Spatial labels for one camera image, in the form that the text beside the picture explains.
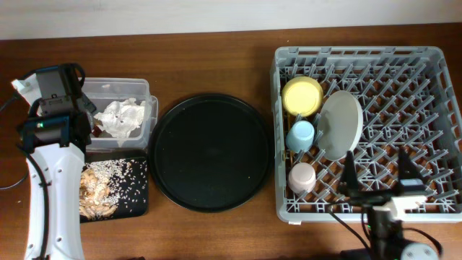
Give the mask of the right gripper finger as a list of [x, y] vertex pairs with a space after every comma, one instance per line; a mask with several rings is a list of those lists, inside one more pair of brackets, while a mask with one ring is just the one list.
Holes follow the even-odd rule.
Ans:
[[359, 191], [357, 171], [354, 164], [354, 155], [348, 151], [344, 162], [344, 169], [341, 174], [341, 184], [347, 191]]
[[402, 147], [398, 151], [398, 179], [400, 181], [407, 179], [420, 179], [421, 174], [417, 167], [411, 161], [409, 154]]

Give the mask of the white tissue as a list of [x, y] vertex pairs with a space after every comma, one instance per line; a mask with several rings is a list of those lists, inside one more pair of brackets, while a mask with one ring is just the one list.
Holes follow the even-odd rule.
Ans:
[[130, 133], [138, 129], [144, 120], [145, 101], [138, 105], [136, 98], [111, 102], [103, 112], [94, 115], [100, 122], [97, 126], [114, 138], [129, 138]]

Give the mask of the pink plastic cup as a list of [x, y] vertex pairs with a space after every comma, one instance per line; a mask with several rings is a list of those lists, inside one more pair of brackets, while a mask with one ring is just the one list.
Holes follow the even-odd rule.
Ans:
[[306, 162], [299, 162], [288, 175], [288, 186], [296, 194], [311, 192], [315, 187], [315, 169]]

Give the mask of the grey round plate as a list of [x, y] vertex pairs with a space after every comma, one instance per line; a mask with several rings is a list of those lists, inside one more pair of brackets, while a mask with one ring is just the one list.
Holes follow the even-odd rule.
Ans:
[[317, 145], [330, 161], [344, 158], [359, 143], [363, 127], [362, 107], [353, 94], [337, 91], [324, 103], [317, 131], [322, 132]]

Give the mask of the light blue plastic cup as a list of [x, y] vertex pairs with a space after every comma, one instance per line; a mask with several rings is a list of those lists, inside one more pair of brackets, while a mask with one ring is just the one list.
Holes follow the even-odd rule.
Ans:
[[308, 121], [297, 121], [289, 130], [285, 144], [295, 153], [307, 152], [313, 145], [315, 129]]

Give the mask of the wooden chopstick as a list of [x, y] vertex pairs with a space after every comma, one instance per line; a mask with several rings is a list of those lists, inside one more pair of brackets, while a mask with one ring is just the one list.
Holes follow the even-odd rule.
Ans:
[[[287, 131], [291, 130], [294, 121], [295, 121], [295, 117], [288, 114], [287, 115]], [[288, 147], [288, 145], [287, 145], [287, 155], [288, 155], [289, 167], [292, 168], [294, 152]]]

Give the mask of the yellow bowl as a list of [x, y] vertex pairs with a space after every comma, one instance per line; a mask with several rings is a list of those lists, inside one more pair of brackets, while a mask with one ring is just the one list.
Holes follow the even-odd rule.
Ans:
[[323, 100], [323, 89], [311, 77], [295, 77], [282, 89], [282, 106], [293, 116], [310, 116], [316, 112]]

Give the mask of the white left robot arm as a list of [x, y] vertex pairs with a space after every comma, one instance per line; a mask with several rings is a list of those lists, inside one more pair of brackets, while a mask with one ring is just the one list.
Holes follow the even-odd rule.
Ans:
[[79, 187], [90, 113], [70, 97], [37, 99], [19, 126], [30, 176], [26, 259], [83, 259]]

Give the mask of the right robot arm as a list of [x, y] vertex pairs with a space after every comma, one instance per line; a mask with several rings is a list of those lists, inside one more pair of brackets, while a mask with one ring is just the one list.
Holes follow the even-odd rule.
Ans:
[[361, 226], [366, 235], [363, 238], [337, 217], [332, 210], [334, 204], [329, 204], [327, 212], [364, 246], [342, 251], [341, 259], [440, 259], [443, 256], [441, 243], [422, 230], [410, 228], [428, 239], [431, 246], [404, 237], [406, 211], [419, 208], [427, 200], [426, 180], [404, 149], [398, 151], [396, 185], [377, 191], [359, 189], [354, 156], [348, 151], [338, 191], [347, 198], [346, 204], [361, 209]]

